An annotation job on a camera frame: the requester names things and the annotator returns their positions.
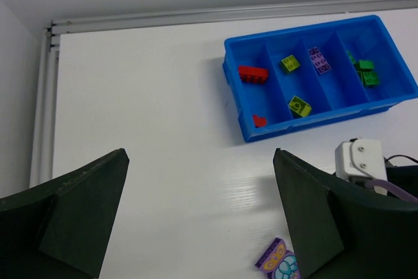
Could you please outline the purple butterfly lego brick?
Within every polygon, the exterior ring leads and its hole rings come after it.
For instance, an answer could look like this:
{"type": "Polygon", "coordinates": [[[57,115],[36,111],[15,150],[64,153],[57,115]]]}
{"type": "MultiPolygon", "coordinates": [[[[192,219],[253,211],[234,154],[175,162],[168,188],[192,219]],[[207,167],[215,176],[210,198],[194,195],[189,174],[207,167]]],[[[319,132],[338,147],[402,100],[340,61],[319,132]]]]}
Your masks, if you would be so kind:
{"type": "Polygon", "coordinates": [[[318,47],[314,46],[308,50],[310,59],[312,61],[313,66],[317,70],[319,74],[324,74],[331,70],[331,66],[328,61],[325,59],[323,54],[320,52],[318,47]]]}

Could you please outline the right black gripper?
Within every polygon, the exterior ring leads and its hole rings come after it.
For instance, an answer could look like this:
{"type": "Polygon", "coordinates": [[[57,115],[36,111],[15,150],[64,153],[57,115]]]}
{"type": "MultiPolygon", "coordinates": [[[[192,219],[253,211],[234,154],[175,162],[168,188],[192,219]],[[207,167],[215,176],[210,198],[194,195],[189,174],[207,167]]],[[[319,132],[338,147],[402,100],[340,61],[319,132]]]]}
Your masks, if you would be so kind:
{"type": "Polygon", "coordinates": [[[302,278],[417,277],[417,160],[385,176],[331,175],[277,149],[273,164],[302,278]]]}

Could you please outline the lime curved lego brick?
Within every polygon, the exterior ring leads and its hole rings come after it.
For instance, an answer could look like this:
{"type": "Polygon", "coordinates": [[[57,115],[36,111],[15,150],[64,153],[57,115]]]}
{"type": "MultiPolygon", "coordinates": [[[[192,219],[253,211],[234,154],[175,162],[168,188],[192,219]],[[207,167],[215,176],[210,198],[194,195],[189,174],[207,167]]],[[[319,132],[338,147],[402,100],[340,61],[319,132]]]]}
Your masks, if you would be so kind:
{"type": "Polygon", "coordinates": [[[294,118],[305,118],[312,111],[310,104],[296,95],[290,100],[288,106],[294,118]]]}

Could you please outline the red small lego brick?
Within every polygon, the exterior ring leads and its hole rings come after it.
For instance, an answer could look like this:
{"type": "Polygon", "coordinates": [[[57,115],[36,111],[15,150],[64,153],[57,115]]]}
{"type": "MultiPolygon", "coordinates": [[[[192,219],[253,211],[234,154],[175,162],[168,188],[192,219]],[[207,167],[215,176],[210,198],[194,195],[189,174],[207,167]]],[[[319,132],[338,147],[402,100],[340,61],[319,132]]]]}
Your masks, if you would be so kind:
{"type": "Polygon", "coordinates": [[[253,122],[256,128],[261,128],[267,126],[268,122],[265,117],[253,115],[253,122]]]}

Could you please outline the green small lego brick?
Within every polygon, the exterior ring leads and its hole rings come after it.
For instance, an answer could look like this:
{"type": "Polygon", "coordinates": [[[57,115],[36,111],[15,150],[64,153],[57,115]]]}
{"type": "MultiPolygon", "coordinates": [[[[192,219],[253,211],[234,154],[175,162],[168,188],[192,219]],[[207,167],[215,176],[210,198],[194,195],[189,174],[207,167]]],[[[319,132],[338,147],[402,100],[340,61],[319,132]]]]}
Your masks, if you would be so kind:
{"type": "Polygon", "coordinates": [[[380,85],[380,79],[375,71],[362,71],[362,83],[366,87],[374,87],[380,85]]]}

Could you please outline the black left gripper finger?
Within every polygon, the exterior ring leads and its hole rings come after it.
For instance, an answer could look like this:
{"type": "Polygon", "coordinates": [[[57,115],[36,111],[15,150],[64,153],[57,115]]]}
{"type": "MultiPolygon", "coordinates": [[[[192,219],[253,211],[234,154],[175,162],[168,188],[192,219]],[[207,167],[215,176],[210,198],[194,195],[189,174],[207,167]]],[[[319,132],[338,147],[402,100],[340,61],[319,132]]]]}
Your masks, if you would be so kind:
{"type": "Polygon", "coordinates": [[[1,199],[2,278],[98,278],[129,158],[114,150],[1,199]]]}

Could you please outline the green curved lego brick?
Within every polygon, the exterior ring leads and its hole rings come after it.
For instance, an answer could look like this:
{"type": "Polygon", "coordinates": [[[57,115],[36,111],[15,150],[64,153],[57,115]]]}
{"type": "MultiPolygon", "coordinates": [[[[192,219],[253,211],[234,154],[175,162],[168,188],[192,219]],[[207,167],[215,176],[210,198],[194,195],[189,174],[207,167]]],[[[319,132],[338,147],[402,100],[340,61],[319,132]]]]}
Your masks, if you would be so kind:
{"type": "Polygon", "coordinates": [[[350,62],[355,65],[357,63],[356,59],[354,58],[354,56],[352,55],[352,53],[349,50],[346,50],[346,54],[350,60],[350,62]]]}

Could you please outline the green square lego brick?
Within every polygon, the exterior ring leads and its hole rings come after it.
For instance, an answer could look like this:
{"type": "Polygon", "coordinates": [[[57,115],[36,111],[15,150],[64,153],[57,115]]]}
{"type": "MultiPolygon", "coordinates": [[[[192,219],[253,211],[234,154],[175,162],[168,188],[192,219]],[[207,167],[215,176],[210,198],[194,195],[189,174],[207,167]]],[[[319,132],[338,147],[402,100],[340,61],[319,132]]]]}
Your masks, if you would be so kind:
{"type": "Polygon", "coordinates": [[[374,70],[374,62],[370,61],[370,60],[360,59],[356,63],[356,68],[359,71],[373,71],[374,70]]]}

